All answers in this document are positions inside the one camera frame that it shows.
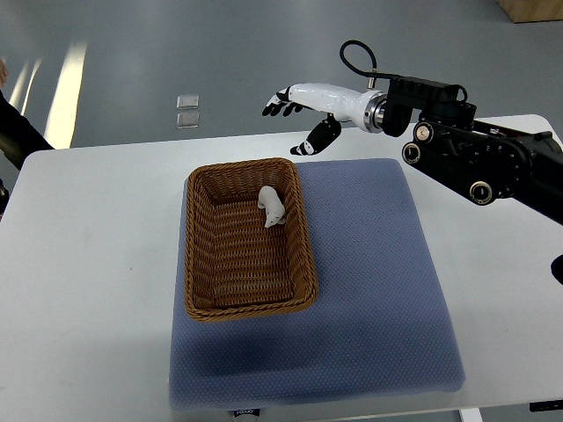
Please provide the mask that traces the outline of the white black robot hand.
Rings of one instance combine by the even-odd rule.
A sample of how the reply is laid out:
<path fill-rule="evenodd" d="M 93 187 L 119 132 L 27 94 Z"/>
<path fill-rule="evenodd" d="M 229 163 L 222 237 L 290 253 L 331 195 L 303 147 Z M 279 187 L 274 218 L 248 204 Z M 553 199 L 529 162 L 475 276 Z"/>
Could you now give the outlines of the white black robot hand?
<path fill-rule="evenodd" d="M 377 90 L 359 92 L 331 84 L 293 84 L 277 91 L 262 114 L 287 117 L 303 109 L 324 113 L 306 139 L 290 150 L 295 156 L 314 156 L 340 136 L 343 122 L 351 122 L 367 133 L 382 132 L 386 99 L 387 94 Z"/>

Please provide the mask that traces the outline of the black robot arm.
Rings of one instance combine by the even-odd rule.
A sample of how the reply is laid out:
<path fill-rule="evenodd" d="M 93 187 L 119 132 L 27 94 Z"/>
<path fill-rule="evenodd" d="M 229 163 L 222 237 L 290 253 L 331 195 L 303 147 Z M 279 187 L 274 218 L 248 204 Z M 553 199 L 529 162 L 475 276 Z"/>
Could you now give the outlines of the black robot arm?
<path fill-rule="evenodd" d="M 470 202 L 486 206 L 514 199 L 562 221 L 562 148 L 550 131 L 527 133 L 475 120 L 475 105 L 460 84 L 382 73 L 375 53 L 359 40 L 345 41 L 341 61 L 368 80 L 388 81 L 387 98 L 364 115 L 386 135 L 402 135 L 419 114 L 403 160 Z"/>

